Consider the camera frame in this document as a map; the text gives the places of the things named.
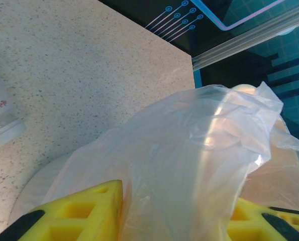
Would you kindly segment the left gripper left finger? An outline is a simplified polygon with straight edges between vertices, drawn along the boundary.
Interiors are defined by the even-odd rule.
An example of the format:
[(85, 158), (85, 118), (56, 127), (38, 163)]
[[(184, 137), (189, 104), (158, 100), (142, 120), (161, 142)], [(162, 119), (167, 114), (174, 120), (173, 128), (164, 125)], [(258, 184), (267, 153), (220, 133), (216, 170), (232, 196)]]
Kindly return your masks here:
[(0, 240), (118, 240), (122, 203), (122, 181), (111, 180), (32, 209)]

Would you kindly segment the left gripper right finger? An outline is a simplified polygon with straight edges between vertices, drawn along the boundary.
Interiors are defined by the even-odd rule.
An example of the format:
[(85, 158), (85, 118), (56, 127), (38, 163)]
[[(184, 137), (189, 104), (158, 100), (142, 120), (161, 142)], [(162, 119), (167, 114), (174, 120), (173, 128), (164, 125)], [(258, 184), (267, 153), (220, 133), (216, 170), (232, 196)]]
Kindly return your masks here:
[(299, 211), (239, 198), (227, 226), (226, 240), (299, 240)]

